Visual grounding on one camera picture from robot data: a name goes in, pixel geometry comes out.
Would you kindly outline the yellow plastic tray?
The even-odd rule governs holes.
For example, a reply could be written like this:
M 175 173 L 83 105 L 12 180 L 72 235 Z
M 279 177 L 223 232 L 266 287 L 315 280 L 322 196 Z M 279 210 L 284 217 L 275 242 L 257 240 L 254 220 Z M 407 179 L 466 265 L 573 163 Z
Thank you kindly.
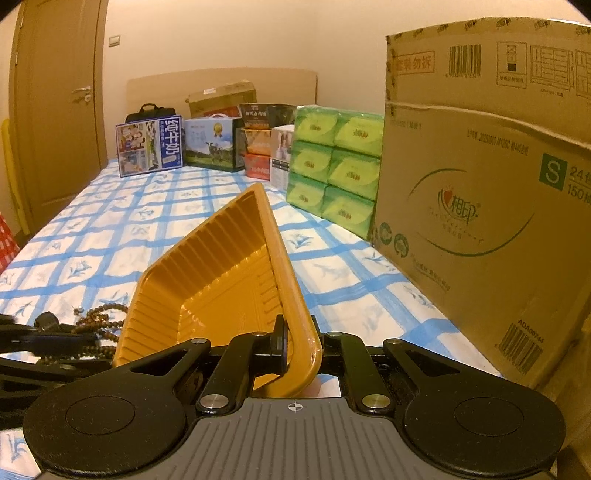
M 116 367 L 193 338 L 224 346 L 287 321 L 287 372 L 254 383 L 270 398 L 301 393 L 320 371 L 322 342 L 269 198 L 255 183 L 169 248 L 140 276 Z

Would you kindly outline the red white checkered cloth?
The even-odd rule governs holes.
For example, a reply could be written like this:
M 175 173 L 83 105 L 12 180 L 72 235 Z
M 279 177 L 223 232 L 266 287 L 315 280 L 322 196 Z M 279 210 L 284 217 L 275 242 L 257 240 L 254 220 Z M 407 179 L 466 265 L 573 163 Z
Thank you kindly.
M 0 273 L 3 273 L 19 253 L 19 247 L 12 235 L 12 232 L 0 215 Z

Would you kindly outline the green tissue pack bundle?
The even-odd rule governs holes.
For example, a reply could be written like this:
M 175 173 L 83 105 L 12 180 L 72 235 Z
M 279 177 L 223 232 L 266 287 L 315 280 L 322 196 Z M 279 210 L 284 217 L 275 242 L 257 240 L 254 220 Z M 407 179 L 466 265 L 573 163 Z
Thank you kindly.
M 294 121 L 287 202 L 370 237 L 384 139 L 384 117 L 318 105 Z

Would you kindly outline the large cardboard box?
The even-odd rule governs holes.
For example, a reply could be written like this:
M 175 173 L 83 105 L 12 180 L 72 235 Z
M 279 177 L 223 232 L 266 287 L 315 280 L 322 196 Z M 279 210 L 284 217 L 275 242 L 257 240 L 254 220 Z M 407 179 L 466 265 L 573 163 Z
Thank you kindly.
M 387 42 L 374 246 L 538 387 L 590 311 L 590 30 L 483 18 Z

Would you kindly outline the cow picture milk box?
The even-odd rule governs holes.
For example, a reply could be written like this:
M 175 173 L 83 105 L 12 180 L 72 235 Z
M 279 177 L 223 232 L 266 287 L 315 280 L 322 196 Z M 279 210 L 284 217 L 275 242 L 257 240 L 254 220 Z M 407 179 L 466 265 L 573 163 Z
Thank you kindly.
M 238 129 L 242 118 L 214 114 L 185 119 L 183 162 L 187 166 L 235 172 L 245 168 L 236 157 Z

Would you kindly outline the white product box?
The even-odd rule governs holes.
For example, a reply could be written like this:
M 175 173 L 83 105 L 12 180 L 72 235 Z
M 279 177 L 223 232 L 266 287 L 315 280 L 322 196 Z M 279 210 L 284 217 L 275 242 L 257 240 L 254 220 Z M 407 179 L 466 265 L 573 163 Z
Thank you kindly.
M 294 124 L 277 126 L 270 133 L 270 184 L 287 190 L 290 176 L 290 153 L 294 140 Z

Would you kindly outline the blue milk carton box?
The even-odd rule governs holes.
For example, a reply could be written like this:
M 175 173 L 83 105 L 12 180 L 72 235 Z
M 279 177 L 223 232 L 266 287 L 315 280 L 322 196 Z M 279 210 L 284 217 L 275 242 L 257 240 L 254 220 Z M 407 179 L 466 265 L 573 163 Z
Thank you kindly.
M 119 124 L 115 140 L 121 178 L 183 167 L 180 115 Z

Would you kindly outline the stacked dark snack boxes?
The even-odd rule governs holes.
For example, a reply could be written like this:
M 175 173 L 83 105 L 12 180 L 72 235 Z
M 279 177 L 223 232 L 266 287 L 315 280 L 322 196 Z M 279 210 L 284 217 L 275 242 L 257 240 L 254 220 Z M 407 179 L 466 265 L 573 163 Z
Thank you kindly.
M 247 103 L 239 106 L 245 139 L 245 174 L 270 181 L 270 133 L 277 126 L 294 124 L 297 107 L 280 103 Z

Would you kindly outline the small brown cardboard box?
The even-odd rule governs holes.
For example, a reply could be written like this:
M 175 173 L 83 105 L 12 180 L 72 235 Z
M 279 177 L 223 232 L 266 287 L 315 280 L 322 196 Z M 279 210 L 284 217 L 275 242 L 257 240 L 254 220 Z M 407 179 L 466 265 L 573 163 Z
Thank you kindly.
M 239 81 L 218 87 L 199 90 L 187 96 L 191 118 L 209 117 L 222 114 L 239 117 L 239 106 L 256 103 L 256 87 L 249 81 Z

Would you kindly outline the black bag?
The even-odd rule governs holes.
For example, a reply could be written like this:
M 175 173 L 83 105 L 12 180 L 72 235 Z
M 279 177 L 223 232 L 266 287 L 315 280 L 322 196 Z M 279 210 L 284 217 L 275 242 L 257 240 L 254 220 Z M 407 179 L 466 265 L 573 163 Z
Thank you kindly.
M 146 103 L 143 104 L 138 111 L 128 114 L 125 118 L 125 122 L 146 121 L 156 118 L 170 117 L 175 114 L 176 111 L 172 107 L 161 107 L 154 103 Z

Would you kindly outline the wooden door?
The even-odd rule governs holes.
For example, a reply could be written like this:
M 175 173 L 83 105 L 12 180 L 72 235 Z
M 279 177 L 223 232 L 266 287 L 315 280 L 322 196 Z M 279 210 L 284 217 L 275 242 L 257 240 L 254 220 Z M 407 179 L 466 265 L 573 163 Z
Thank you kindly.
M 37 233 L 106 166 L 104 1 L 24 1 L 9 75 L 10 140 L 24 216 Z

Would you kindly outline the wall light switch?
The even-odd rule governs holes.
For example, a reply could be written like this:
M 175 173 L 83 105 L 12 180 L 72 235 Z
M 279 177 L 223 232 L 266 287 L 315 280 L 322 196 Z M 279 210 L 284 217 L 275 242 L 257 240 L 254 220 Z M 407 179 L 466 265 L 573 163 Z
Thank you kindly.
M 119 35 L 115 35 L 115 36 L 111 36 L 108 39 L 108 47 L 112 48 L 112 47 L 116 47 L 120 45 L 120 39 L 121 37 Z

